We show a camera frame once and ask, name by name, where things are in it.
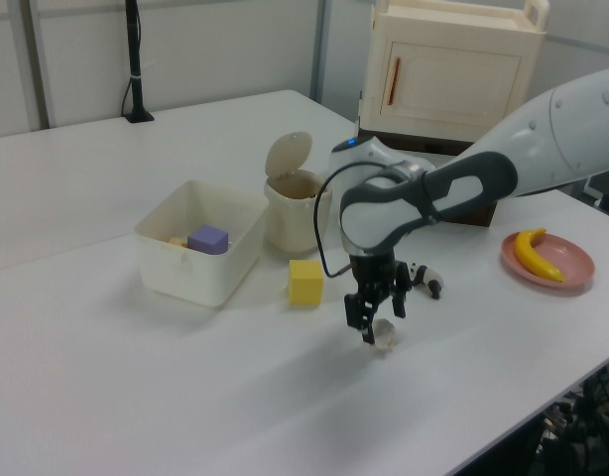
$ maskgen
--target wooden block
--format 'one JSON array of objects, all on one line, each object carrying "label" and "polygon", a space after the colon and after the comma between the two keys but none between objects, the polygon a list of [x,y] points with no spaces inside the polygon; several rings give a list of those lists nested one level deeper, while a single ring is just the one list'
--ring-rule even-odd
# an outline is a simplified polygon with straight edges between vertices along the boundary
[{"label": "wooden block", "polygon": [[290,304],[318,305],[322,301],[322,265],[320,261],[289,261]]},{"label": "wooden block", "polygon": [[203,225],[192,231],[187,237],[190,250],[208,255],[222,255],[227,252],[228,235],[226,231],[209,225]]}]

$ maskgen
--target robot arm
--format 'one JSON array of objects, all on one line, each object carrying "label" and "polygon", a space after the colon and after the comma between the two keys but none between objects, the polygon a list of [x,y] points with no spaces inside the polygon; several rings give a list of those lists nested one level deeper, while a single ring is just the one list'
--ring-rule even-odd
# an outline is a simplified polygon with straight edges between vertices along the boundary
[{"label": "robot arm", "polygon": [[395,314],[404,314],[411,282],[393,249],[405,235],[507,196],[609,170],[609,69],[531,100],[441,168],[375,138],[351,139],[331,154],[333,168],[360,160],[387,166],[366,177],[347,173],[336,187],[343,245],[358,283],[358,293],[345,298],[347,321],[372,343],[372,319],[384,299],[393,296]]}]

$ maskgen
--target black pole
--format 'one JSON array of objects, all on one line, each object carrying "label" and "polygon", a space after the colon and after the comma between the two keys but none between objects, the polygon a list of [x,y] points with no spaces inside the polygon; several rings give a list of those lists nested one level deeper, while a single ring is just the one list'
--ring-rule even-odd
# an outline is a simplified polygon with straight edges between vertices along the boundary
[{"label": "black pole", "polygon": [[126,116],[128,122],[154,121],[155,118],[144,109],[142,94],[142,70],[139,63],[139,26],[137,23],[137,0],[126,0],[126,27],[128,29],[128,56],[130,59],[130,81],[133,90],[133,112]]}]

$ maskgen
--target yellow banana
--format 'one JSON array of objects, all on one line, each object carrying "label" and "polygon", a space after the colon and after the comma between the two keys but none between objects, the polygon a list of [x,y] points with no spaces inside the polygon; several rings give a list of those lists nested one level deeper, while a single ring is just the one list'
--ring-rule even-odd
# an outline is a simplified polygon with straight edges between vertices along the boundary
[{"label": "yellow banana", "polygon": [[539,236],[544,235],[546,232],[547,231],[544,228],[520,232],[516,236],[516,241],[514,242],[514,252],[521,264],[530,271],[530,273],[533,273],[540,278],[564,283],[562,272],[539,255],[532,246],[534,240]]}]

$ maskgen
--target pink plate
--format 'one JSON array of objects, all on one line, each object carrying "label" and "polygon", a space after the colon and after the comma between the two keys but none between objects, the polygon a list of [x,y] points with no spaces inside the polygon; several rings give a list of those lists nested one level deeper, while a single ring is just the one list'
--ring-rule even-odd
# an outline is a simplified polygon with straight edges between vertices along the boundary
[{"label": "pink plate", "polygon": [[582,248],[559,236],[545,234],[534,243],[537,253],[553,263],[564,275],[564,283],[539,278],[530,273],[514,253],[514,241],[518,233],[503,240],[501,255],[507,266],[526,280],[548,288],[574,288],[587,283],[595,272],[591,257]]}]

